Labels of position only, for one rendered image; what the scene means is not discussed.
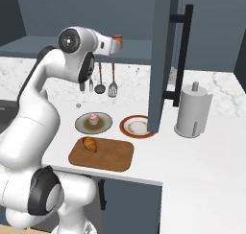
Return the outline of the brown croissant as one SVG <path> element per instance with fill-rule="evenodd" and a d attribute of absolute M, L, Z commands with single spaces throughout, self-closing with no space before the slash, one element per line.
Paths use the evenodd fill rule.
<path fill-rule="evenodd" d="M 97 144 L 92 137 L 84 137 L 83 144 L 90 152 L 97 152 Z"/>

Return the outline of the dark hob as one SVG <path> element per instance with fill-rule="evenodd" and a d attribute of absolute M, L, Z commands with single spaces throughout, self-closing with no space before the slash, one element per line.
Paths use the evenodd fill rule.
<path fill-rule="evenodd" d="M 17 112 L 16 101 L 0 100 L 0 134 L 10 125 Z"/>

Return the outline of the grey plate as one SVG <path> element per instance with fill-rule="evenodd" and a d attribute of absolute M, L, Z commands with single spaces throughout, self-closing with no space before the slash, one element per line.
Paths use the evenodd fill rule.
<path fill-rule="evenodd" d="M 88 117 L 91 113 L 96 113 L 99 117 L 97 125 L 92 125 Z M 112 126 L 112 118 L 109 114 L 104 112 L 89 112 L 81 115 L 75 121 L 75 129 L 84 134 L 99 134 L 107 131 Z"/>

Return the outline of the grey-blue wall cabinet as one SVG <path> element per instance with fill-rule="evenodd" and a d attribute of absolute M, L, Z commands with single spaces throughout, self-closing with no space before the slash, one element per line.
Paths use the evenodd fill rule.
<path fill-rule="evenodd" d="M 149 64 L 160 46 L 153 30 L 167 19 L 168 0 L 0 0 L 0 56 L 33 58 L 56 45 L 60 31 L 83 26 L 123 35 L 123 51 L 99 61 Z M 194 6 L 185 67 L 232 72 L 244 31 L 246 0 L 180 0 Z"/>

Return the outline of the pink cupcake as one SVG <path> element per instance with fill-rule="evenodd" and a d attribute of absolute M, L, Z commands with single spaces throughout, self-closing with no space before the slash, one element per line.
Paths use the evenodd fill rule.
<path fill-rule="evenodd" d="M 97 125 L 99 121 L 99 117 L 96 113 L 91 113 L 88 117 L 88 120 L 92 125 Z"/>

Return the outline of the dark cupboard door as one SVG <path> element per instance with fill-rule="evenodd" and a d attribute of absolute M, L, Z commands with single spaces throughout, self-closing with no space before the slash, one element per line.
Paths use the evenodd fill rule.
<path fill-rule="evenodd" d="M 235 63 L 234 75 L 246 93 L 246 30 L 244 32 L 238 57 Z"/>

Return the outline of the wooden cutting board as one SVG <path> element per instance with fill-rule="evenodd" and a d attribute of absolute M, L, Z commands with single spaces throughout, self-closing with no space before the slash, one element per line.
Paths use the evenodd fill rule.
<path fill-rule="evenodd" d="M 80 138 L 68 160 L 72 165 L 108 170 L 114 172 L 124 172 L 128 170 L 132 163 L 134 145 L 127 141 L 92 137 L 97 144 L 97 152 L 90 152 Z"/>

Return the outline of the white paper towel holder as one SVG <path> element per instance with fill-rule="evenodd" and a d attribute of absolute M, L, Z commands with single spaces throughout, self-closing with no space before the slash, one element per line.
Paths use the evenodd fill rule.
<path fill-rule="evenodd" d="M 185 138 L 198 137 L 205 131 L 212 94 L 198 82 L 182 88 L 177 124 L 174 130 Z"/>

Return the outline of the grey-blue base cabinet door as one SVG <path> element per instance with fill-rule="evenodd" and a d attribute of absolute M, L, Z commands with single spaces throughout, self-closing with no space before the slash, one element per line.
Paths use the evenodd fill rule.
<path fill-rule="evenodd" d="M 159 234 L 161 187 L 106 179 L 103 234 Z"/>

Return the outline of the hanging slotted spatula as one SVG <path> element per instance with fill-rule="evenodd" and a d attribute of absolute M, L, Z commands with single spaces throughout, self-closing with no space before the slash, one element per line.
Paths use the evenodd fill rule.
<path fill-rule="evenodd" d="M 117 96 L 117 84 L 115 82 L 115 75 L 114 75 L 114 71 L 115 71 L 115 65 L 114 63 L 111 64 L 111 69 L 112 69 L 112 83 L 109 85 L 109 89 L 108 89 L 108 96 L 110 98 L 115 98 Z"/>

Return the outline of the red-rimmed white plate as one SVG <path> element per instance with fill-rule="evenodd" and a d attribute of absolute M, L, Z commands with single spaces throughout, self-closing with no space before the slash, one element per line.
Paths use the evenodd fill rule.
<path fill-rule="evenodd" d="M 145 115 L 131 115 L 124 118 L 120 124 L 119 128 L 125 135 L 143 139 L 154 136 L 155 134 L 147 130 L 148 127 L 148 117 Z"/>

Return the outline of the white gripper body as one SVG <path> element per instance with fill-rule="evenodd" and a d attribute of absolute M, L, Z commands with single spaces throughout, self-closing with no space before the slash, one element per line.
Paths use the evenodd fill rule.
<path fill-rule="evenodd" d="M 112 38 L 108 38 L 108 55 L 112 55 L 116 52 L 116 41 Z"/>

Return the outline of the grey-blue cupboard door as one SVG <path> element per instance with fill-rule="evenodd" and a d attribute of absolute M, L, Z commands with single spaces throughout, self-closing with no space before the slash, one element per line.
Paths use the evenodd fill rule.
<path fill-rule="evenodd" d="M 148 131 L 157 133 L 160 128 L 164 98 L 171 68 L 175 23 L 170 23 L 171 14 L 176 14 L 179 0 L 155 0 L 152 37 L 152 58 L 148 106 Z"/>

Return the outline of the hanging dark ladle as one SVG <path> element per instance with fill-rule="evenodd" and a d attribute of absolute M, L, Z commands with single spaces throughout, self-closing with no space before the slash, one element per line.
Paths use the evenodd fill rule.
<path fill-rule="evenodd" d="M 99 62 L 98 65 L 99 65 L 99 76 L 102 76 L 102 63 Z M 97 84 L 94 87 L 94 91 L 97 94 L 103 94 L 106 91 L 106 87 L 103 85 L 103 82 L 100 82 L 99 84 Z"/>

